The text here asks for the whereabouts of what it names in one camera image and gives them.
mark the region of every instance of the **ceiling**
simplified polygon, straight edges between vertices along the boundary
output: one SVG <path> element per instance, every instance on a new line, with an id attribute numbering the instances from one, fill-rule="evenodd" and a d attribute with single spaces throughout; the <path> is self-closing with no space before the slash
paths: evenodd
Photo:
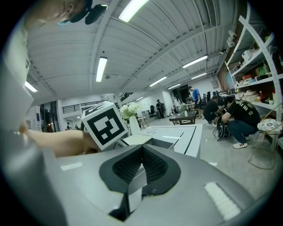
<path id="1" fill-rule="evenodd" d="M 89 94 L 152 91 L 200 73 L 215 75 L 225 56 L 219 51 L 226 48 L 235 0 L 149 0 L 125 23 L 118 16 L 129 1 L 100 0 L 108 9 L 92 25 L 43 25 L 29 33 L 27 80 L 38 89 L 32 93 L 36 104 Z M 213 1 L 217 27 L 211 26 L 206 7 Z M 182 68 L 204 55 L 207 61 Z M 102 82 L 97 83 L 100 57 L 108 61 Z M 163 76 L 167 79 L 149 87 Z"/>

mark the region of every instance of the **white cube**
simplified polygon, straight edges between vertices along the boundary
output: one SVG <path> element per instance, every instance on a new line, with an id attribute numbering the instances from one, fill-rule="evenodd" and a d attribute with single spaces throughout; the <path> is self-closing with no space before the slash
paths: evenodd
<path id="1" fill-rule="evenodd" d="M 108 101 L 83 111 L 82 121 L 101 150 L 128 132 L 115 104 Z"/>

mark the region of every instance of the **black t-shirt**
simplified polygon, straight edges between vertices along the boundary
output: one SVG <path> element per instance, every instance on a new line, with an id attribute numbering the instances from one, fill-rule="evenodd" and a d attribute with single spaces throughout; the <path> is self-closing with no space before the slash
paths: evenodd
<path id="1" fill-rule="evenodd" d="M 212 121 L 215 119 L 215 112 L 218 111 L 218 105 L 213 100 L 210 100 L 203 109 L 203 116 L 207 121 Z"/>
<path id="2" fill-rule="evenodd" d="M 241 120 L 251 126 L 260 122 L 260 115 L 255 107 L 248 101 L 234 100 L 228 111 L 235 119 Z"/>

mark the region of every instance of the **white flowers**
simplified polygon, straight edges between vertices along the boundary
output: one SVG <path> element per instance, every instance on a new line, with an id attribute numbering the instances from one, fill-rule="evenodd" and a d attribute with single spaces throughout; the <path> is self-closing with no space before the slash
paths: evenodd
<path id="1" fill-rule="evenodd" d="M 135 115 L 138 111 L 138 105 L 135 102 L 130 103 L 129 105 L 123 105 L 120 109 L 120 114 L 122 118 L 128 119 L 131 116 Z"/>

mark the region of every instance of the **white shelving unit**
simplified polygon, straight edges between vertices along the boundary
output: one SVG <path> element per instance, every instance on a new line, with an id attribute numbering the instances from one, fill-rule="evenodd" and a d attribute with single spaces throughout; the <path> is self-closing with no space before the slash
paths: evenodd
<path id="1" fill-rule="evenodd" d="M 230 59 L 225 62 L 228 71 L 231 75 L 233 84 L 235 89 L 241 89 L 243 87 L 249 87 L 261 83 L 267 83 L 267 82 L 273 82 L 274 83 L 274 88 L 275 92 L 278 98 L 279 103 L 282 102 L 282 95 L 281 95 L 281 88 L 280 88 L 280 83 L 279 80 L 283 78 L 283 74 L 278 75 L 277 70 L 275 68 L 274 62 L 272 60 L 272 56 L 269 53 L 269 46 L 273 45 L 275 42 L 275 37 L 274 34 L 272 33 L 266 42 L 264 42 L 261 37 L 260 33 L 263 29 L 263 25 L 260 22 L 260 17 L 255 13 L 255 11 L 252 10 L 248 3 L 248 8 L 247 8 L 247 16 L 246 18 L 243 18 L 240 16 L 239 21 L 243 24 L 243 30 L 242 33 L 239 37 L 238 43 L 233 51 L 233 54 L 231 55 Z M 229 64 L 238 62 L 242 59 L 242 54 L 244 51 L 249 50 L 252 48 L 253 44 L 256 43 L 259 47 L 257 52 L 254 53 L 254 55 L 247 61 L 245 62 L 242 67 L 237 69 L 236 71 L 232 72 L 229 69 Z M 272 74 L 272 77 L 266 78 L 257 82 L 249 83 L 247 85 L 242 85 L 239 87 L 235 86 L 235 76 L 239 73 L 246 73 L 249 70 L 255 68 L 258 64 L 266 60 L 270 72 Z M 252 102 L 253 105 L 260 106 L 263 108 L 267 109 L 273 109 L 275 105 L 270 105 L 270 104 L 264 104 L 261 102 Z M 281 121 L 282 118 L 282 107 L 278 107 L 275 109 L 276 111 L 276 118 L 277 120 Z"/>

